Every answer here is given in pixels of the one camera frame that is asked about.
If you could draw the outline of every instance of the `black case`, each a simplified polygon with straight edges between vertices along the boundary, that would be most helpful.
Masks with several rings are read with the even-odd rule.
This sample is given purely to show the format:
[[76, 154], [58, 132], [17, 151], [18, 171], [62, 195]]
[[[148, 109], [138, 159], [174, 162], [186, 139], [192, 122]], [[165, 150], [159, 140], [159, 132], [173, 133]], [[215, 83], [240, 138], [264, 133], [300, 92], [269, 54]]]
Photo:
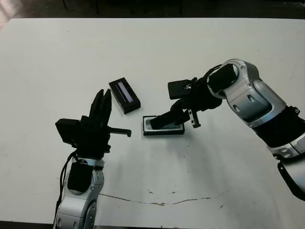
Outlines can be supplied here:
[[[128, 91], [128, 93], [130, 94], [130, 96], [133, 99], [132, 102], [128, 102], [128, 100], [126, 99], [124, 93], [121, 91], [121, 89], [118, 86], [119, 82], [122, 82], [124, 84], [126, 90]], [[124, 114], [127, 114], [128, 112], [133, 111], [133, 110], [138, 109], [138, 108], [141, 107], [140, 100], [138, 99], [138, 97], [134, 93], [133, 89], [130, 87], [129, 83], [127, 83], [127, 81], [124, 77], [121, 78], [121, 79], [110, 82], [109, 86], [112, 90], [114, 98], [116, 99], [116, 101], [120, 105]]]

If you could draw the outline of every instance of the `crack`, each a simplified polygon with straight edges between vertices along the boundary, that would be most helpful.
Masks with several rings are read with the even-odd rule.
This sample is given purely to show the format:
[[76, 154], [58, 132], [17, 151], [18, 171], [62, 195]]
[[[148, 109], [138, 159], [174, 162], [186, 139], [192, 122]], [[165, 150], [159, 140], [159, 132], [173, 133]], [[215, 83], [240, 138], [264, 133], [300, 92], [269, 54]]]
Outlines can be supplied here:
[[166, 205], [176, 205], [176, 204], [181, 204], [181, 203], [184, 203], [184, 202], [197, 201], [197, 200], [202, 200], [202, 199], [217, 199], [217, 198], [219, 198], [220, 196], [224, 195], [225, 193], [227, 193], [229, 191], [230, 190], [227, 190], [227, 191], [219, 194], [218, 196], [216, 196], [214, 198], [201, 197], [201, 198], [194, 198], [194, 199], [184, 199], [184, 200], [181, 200], [181, 201], [178, 201], [178, 202], [175, 202], [175, 203], [164, 203], [164, 202], [162, 202], [162, 203], [155, 203], [155, 202], [148, 203], [148, 202], [142, 202], [142, 201], [135, 201], [135, 200], [131, 200], [131, 199], [124, 199], [124, 198], [121, 198], [121, 197], [111, 196], [111, 195], [107, 195], [107, 194], [103, 194], [103, 193], [100, 193], [99, 195], [114, 198], [114, 199], [120, 199], [120, 200], [124, 200], [124, 201], [127, 201], [127, 202], [133, 202], [133, 203], [139, 203], [139, 204], [152, 204], [152, 205], [158, 205], [158, 206], [164, 207]]
[[120, 199], [120, 200], [125, 200], [125, 201], [131, 201], [131, 199], [124, 199], [124, 198], [121, 198], [121, 197], [110, 196], [110, 195], [106, 195], [106, 194], [102, 194], [102, 193], [100, 193], [99, 195], [106, 196], [106, 197], [111, 197], [111, 198], [115, 198], [115, 199]]
[[173, 203], [173, 205], [180, 204], [180, 203], [183, 203], [183, 202], [188, 202], [188, 201], [200, 200], [200, 199], [212, 199], [212, 198], [210, 198], [210, 197], [201, 197], [201, 198], [197, 198], [197, 199], [185, 199], [185, 200], [181, 200], [181, 201], [179, 201], [177, 203]]

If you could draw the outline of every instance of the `white table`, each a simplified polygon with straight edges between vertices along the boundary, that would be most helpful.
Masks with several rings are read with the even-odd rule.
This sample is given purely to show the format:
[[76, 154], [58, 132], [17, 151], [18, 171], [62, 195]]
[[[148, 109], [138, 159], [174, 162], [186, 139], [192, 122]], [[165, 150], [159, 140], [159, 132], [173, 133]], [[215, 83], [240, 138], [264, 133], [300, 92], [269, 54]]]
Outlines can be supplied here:
[[11, 20], [0, 34], [0, 220], [52, 223], [72, 152], [55, 122], [87, 115], [96, 93], [125, 77], [142, 106], [124, 115], [113, 100], [109, 125], [132, 137], [111, 136], [97, 225], [304, 228], [305, 203], [225, 102], [198, 113], [201, 128], [187, 123], [183, 136], [142, 135], [142, 116], [173, 104], [169, 81], [231, 58], [255, 64], [305, 117], [303, 20]]

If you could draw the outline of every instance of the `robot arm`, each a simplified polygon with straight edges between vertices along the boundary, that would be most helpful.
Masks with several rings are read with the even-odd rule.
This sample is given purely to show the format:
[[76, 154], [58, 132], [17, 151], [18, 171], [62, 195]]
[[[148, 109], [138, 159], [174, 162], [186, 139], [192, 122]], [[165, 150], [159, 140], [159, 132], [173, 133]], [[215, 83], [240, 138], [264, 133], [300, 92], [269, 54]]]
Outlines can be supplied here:
[[[131, 130], [107, 126], [111, 106], [110, 90], [105, 95], [100, 90], [93, 100], [89, 117], [82, 116], [81, 120], [60, 119], [56, 123], [62, 140], [76, 150], [70, 154], [61, 171], [54, 229], [94, 227], [97, 199], [104, 184], [102, 158], [110, 151], [110, 133], [131, 136]], [[65, 178], [67, 164], [71, 159], [71, 169]]]
[[153, 129], [188, 120], [197, 128], [200, 124], [196, 112], [214, 109], [226, 99], [233, 112], [280, 160], [279, 172], [292, 193], [305, 201], [305, 121], [298, 117], [300, 111], [296, 107], [288, 107], [260, 79], [253, 64], [231, 59], [199, 80], [169, 82], [168, 90], [171, 99], [179, 100], [169, 112], [151, 121]]

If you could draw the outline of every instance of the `screen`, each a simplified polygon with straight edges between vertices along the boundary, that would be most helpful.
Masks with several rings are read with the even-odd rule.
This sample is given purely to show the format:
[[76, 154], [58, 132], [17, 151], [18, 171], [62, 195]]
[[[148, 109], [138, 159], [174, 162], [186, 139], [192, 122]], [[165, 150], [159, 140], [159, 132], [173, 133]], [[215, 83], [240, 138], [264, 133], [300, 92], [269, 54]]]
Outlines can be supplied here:
[[118, 82], [118, 86], [120, 87], [121, 91], [124, 93], [125, 98], [127, 99], [127, 101], [129, 103], [131, 103], [133, 101], [133, 99], [132, 99], [131, 95], [129, 94], [129, 92], [127, 91], [124, 84], [122, 82]]

